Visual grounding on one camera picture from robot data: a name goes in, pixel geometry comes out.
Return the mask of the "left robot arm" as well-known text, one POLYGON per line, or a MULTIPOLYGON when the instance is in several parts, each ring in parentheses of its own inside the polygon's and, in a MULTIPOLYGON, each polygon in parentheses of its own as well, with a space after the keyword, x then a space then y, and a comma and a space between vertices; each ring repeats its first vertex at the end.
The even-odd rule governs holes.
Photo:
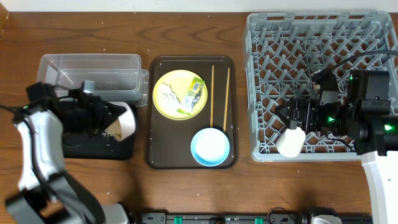
POLYGON ((76 102, 63 106, 55 86, 37 82, 27 87, 29 104, 16 109, 12 122, 22 137, 23 166, 19 192, 5 201, 17 223, 130 223, 123 204, 102 205, 65 168, 63 136, 103 132, 127 111, 90 92, 93 82, 68 91, 76 102))

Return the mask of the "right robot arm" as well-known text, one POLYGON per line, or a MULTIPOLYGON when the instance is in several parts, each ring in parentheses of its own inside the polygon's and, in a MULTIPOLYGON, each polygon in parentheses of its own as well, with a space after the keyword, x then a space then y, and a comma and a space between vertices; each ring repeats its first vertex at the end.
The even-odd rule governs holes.
POLYGON ((390 114, 389 72, 350 71, 346 103, 338 101, 332 72, 314 73, 312 82, 319 99, 291 99, 276 106, 275 114, 287 128, 277 150, 297 156, 309 132, 349 137, 366 174, 373 223, 397 223, 397 116, 390 114))

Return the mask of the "rice pile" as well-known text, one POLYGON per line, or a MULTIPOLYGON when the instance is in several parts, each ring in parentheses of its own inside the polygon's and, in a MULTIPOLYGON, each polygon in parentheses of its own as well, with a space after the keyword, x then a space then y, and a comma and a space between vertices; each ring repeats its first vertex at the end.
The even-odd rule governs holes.
POLYGON ((114 138, 115 140, 117 140, 118 139, 118 129, 116 129, 116 128, 106 128, 104 131, 103 131, 103 133, 102 133, 102 135, 104 136, 104 137, 106 137, 106 138, 110 138, 110 137, 112 137, 112 138, 114 138))

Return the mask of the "white cup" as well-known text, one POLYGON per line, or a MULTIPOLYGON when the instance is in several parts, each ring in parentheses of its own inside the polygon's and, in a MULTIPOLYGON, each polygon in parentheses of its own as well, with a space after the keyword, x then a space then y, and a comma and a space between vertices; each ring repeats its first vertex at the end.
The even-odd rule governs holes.
POLYGON ((300 127, 286 129, 276 142, 280 154, 288 158, 297 157, 303 148, 306 134, 300 127))

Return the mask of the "white tissue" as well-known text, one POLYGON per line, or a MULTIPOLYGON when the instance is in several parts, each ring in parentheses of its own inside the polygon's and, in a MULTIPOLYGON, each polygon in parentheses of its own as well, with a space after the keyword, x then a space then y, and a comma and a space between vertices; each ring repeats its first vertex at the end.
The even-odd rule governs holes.
POLYGON ((177 94, 172 91, 170 85, 161 83, 159 86, 159 98, 162 103, 165 103, 171 108, 177 109, 180 106, 180 100, 177 94))

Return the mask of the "pink bowl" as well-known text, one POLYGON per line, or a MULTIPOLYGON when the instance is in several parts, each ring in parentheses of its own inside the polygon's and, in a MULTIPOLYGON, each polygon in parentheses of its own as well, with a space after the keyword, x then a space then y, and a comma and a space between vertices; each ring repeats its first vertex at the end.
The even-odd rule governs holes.
POLYGON ((121 142, 133 135, 136 131, 136 119, 134 113, 128 104, 126 105, 126 109, 127 111, 121 116, 118 116, 118 119, 109 126, 109 128, 116 128, 119 130, 118 142, 121 142))

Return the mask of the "green snack wrapper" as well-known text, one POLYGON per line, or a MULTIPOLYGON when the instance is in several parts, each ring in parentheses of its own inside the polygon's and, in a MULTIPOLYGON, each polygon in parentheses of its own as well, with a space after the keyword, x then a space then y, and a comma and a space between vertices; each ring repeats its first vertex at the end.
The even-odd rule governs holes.
POLYGON ((203 86, 205 81, 201 78, 194 77, 184 93, 180 105, 177 109, 178 113, 192 115, 194 113, 195 107, 199 102, 202 94, 203 86))

